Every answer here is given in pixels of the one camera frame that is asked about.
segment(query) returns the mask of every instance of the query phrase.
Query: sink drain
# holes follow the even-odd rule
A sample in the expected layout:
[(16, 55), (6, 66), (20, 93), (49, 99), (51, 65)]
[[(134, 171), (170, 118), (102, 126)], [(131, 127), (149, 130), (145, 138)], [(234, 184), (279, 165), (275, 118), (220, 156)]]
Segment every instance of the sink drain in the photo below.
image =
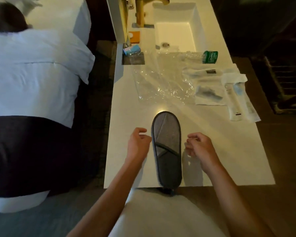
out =
[(169, 48), (169, 47), (170, 47), (170, 44), (167, 43), (167, 42), (162, 42), (162, 43), (161, 43), (161, 46), (162, 46), (163, 48)]

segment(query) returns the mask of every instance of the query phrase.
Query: person's left hand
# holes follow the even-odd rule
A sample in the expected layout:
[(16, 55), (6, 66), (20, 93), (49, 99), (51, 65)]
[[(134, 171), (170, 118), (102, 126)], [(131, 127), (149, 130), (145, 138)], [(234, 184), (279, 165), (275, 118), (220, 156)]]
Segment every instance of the person's left hand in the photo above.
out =
[(146, 132), (147, 129), (137, 127), (130, 135), (125, 162), (143, 163), (147, 157), (151, 142), (150, 136), (140, 134)]

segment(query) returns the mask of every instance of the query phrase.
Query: white rectangular sink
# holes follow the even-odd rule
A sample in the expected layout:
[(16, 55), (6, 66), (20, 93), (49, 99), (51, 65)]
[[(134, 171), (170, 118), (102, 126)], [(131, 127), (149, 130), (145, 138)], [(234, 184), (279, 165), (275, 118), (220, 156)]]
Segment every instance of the white rectangular sink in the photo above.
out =
[(156, 45), (172, 52), (204, 52), (206, 38), (196, 3), (153, 3)]

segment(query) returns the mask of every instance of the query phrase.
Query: forearm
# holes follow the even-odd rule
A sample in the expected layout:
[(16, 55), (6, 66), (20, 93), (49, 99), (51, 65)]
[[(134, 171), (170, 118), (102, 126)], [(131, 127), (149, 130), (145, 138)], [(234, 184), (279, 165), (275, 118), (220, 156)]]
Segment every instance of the forearm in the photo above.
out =
[(274, 236), (269, 227), (241, 196), (237, 185), (222, 165), (209, 173), (231, 236)]
[(140, 169), (140, 163), (125, 163), (107, 190), (67, 237), (108, 236), (125, 206)]

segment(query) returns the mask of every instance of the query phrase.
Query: bed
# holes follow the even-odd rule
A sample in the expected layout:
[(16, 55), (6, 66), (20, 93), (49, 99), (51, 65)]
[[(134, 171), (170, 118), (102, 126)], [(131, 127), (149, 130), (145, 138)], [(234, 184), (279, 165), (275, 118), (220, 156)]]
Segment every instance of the bed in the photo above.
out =
[(32, 29), (0, 34), (2, 213), (39, 205), (73, 175), (74, 101), (95, 60), (85, 0), (40, 2), (26, 15)]

